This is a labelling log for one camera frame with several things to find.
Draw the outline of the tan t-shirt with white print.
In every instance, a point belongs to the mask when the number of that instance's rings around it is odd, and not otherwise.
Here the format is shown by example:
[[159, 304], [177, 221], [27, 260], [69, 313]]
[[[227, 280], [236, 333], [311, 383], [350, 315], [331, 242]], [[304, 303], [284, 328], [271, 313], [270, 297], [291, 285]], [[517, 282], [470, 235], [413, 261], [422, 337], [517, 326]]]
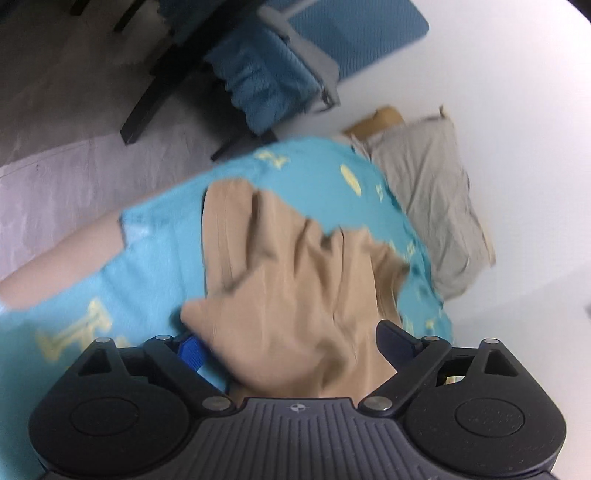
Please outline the tan t-shirt with white print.
[[409, 264], [365, 229], [322, 230], [269, 190], [211, 184], [201, 244], [206, 295], [181, 319], [228, 370], [233, 400], [349, 397], [394, 369], [376, 329], [400, 322]]

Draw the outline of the teal patterned bed sheet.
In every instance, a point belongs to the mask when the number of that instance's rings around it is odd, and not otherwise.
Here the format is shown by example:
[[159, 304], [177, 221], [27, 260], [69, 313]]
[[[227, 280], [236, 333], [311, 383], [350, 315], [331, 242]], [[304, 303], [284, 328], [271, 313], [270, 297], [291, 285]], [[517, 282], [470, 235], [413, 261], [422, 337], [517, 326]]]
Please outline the teal patterned bed sheet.
[[119, 346], [177, 334], [182, 304], [204, 297], [201, 211], [212, 182], [248, 180], [273, 191], [325, 231], [366, 228], [410, 264], [398, 301], [405, 329], [451, 339], [424, 243], [381, 171], [353, 147], [322, 138], [276, 143], [106, 215], [1, 284], [1, 475], [41, 468], [29, 416], [96, 338]]

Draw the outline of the grey pillow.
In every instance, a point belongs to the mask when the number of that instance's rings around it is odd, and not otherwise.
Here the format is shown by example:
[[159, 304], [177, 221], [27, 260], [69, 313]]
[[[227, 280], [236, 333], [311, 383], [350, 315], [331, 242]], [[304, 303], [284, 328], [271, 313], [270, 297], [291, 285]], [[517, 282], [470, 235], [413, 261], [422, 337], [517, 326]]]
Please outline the grey pillow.
[[440, 113], [363, 145], [427, 247], [435, 289], [445, 300], [463, 295], [496, 264], [496, 253], [472, 203], [454, 122]]

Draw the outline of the wooden bed headboard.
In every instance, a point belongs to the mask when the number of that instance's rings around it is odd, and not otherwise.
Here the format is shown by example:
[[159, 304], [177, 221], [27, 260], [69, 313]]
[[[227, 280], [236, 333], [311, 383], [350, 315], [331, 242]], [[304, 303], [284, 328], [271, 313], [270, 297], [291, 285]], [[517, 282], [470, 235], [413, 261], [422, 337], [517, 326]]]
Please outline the wooden bed headboard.
[[363, 141], [380, 132], [404, 123], [405, 120], [403, 116], [395, 107], [383, 106], [377, 109], [374, 114], [363, 118], [359, 122], [356, 122], [356, 124], [346, 128], [342, 131], [342, 134]]

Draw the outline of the grey cloth on chair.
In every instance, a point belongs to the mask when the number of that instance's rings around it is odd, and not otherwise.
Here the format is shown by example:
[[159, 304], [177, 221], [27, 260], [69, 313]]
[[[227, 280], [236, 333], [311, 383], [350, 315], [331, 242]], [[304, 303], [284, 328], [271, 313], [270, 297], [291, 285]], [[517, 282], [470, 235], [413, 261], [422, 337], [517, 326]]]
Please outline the grey cloth on chair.
[[260, 6], [257, 11], [257, 17], [263, 21], [266, 27], [273, 30], [280, 36], [287, 47], [300, 58], [301, 62], [308, 68], [322, 85], [322, 93], [318, 94], [317, 99], [325, 104], [325, 111], [338, 107], [341, 104], [337, 83], [339, 81], [339, 65], [318, 48], [313, 42], [308, 41], [293, 26], [290, 25], [290, 18], [305, 9], [317, 4], [316, 1], [294, 1], [283, 11], [279, 11], [270, 6]]

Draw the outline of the near blue covered chair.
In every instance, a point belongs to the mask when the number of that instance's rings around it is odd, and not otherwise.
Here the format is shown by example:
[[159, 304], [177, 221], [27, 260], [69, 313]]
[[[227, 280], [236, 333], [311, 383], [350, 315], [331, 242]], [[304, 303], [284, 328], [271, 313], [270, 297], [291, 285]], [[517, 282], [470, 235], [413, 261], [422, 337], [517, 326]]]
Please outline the near blue covered chair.
[[[211, 158], [228, 155], [246, 136], [276, 141], [273, 129], [304, 111], [325, 112], [322, 85], [279, 35], [257, 17], [266, 5], [283, 11], [294, 1], [161, 1], [158, 13], [172, 46], [120, 130], [134, 143], [161, 102], [201, 65], [221, 80], [245, 127]], [[290, 25], [339, 65], [339, 81], [422, 38], [430, 25], [411, 1], [317, 1]]]

